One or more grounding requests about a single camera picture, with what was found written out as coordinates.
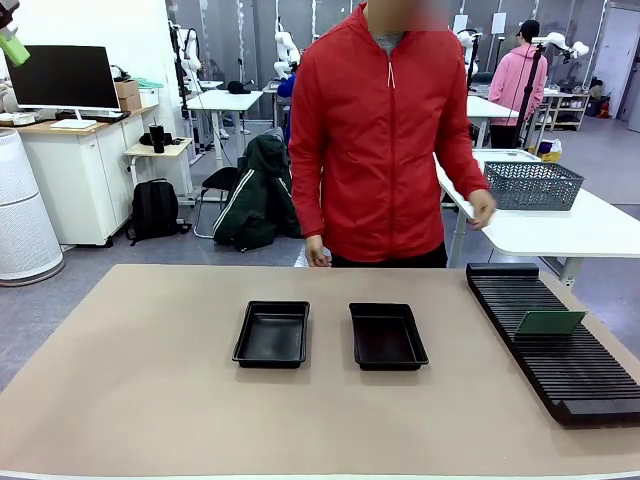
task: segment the pink hoodie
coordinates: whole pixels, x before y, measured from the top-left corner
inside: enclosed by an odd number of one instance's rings
[[[498,65],[496,74],[491,82],[491,90],[489,91],[489,101],[510,108],[516,112],[520,111],[522,100],[524,99],[524,88],[529,81],[531,68],[533,67],[533,55],[536,53],[536,47],[533,45],[523,45],[514,48],[507,53]],[[527,109],[528,119],[535,109],[542,103],[544,97],[544,84],[547,78],[547,59],[542,57],[536,72],[536,79],[533,83],[533,92],[529,99],[529,108]],[[492,125],[509,125],[518,124],[518,116],[514,118],[494,119]]]

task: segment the hand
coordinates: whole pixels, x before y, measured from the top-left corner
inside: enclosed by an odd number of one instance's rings
[[[489,220],[496,213],[496,201],[486,190],[476,190],[469,195],[475,217],[471,220],[474,230],[482,230],[489,225]]]
[[[327,268],[331,266],[331,257],[327,257],[323,250],[322,236],[314,235],[307,238],[307,261],[310,267]]]

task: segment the man in red jacket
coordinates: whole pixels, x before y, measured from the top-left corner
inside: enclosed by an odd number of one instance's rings
[[[370,0],[305,52],[289,149],[311,266],[444,268],[434,152],[475,229],[495,211],[472,156],[462,49],[449,31],[406,31],[421,4]]]

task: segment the black cup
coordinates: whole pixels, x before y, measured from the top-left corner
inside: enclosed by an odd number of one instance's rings
[[[149,134],[151,135],[153,151],[164,153],[164,127],[162,125],[150,125]]]

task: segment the white cylindrical air purifier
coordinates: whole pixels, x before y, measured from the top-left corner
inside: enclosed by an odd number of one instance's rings
[[[63,267],[22,139],[0,129],[0,286],[36,283]]]

